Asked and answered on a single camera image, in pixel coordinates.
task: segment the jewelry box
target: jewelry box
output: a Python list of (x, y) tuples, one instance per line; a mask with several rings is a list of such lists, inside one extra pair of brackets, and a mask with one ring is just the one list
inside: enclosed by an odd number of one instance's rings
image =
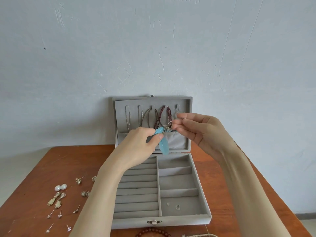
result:
[[(192, 97), (114, 97), (115, 147), (129, 130), (168, 124), (178, 112), (192, 112)], [(209, 206), (190, 153), (191, 141), (165, 133), (169, 154), (156, 147), (142, 164), (128, 169), (118, 185), (112, 229), (209, 224)]]

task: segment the jewelry box lid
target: jewelry box lid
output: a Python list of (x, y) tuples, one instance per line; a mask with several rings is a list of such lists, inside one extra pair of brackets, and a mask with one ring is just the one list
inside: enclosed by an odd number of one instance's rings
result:
[[(115, 147), (126, 137), (127, 133), (139, 126), (154, 128), (157, 119), (159, 127), (177, 118), (177, 113), (192, 112), (192, 97), (190, 96), (149, 96), (149, 97), (113, 97)], [(191, 140), (178, 132), (164, 134), (168, 140), (169, 153), (190, 152)], [(154, 151), (161, 153), (159, 146)]]

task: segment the metal latch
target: metal latch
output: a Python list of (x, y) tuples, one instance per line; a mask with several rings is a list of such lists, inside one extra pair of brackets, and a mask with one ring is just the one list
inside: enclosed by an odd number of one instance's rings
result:
[(147, 221), (147, 223), (152, 224), (152, 225), (157, 225), (160, 222), (162, 222), (162, 220), (150, 220), (150, 221)]

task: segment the wooden table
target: wooden table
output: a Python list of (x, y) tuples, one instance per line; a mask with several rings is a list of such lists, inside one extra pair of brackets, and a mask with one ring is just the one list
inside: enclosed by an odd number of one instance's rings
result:
[[(0, 208), (0, 236), (68, 236), (66, 224), (70, 227), (74, 226), (86, 201), (80, 193), (91, 190), (93, 185), (91, 177), (97, 175), (98, 169), (113, 149), (113, 145), (50, 149)], [(173, 237), (207, 232), (218, 237), (240, 236), (234, 208), (219, 165), (194, 143), (191, 153), (213, 218), (206, 226), (162, 227), (162, 229)], [(311, 236), (255, 166), (253, 168), (290, 234), (299, 237)], [(81, 185), (77, 185), (75, 178), (84, 175)], [(61, 208), (55, 210), (52, 217), (47, 219), (47, 215), (54, 209), (53, 206), (47, 206), (47, 202), (56, 193), (55, 186), (62, 183), (68, 185), (65, 190), (67, 196), (61, 200)], [(73, 214), (78, 205), (80, 205), (79, 212)], [(62, 217), (58, 219), (57, 215), (61, 209)], [(46, 234), (51, 224), (54, 225), (50, 233)], [(134, 237), (139, 231), (140, 229), (113, 230), (111, 237)]]

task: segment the wooden bead bracelet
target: wooden bead bracelet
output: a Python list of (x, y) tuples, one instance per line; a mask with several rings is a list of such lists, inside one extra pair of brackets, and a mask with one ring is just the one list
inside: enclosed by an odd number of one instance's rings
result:
[(141, 237), (144, 233), (147, 233), (147, 232), (156, 232), (163, 236), (171, 237), (171, 235), (169, 235), (166, 231), (161, 230), (161, 229), (156, 229), (156, 228), (147, 228), (145, 230), (142, 230), (135, 237)]

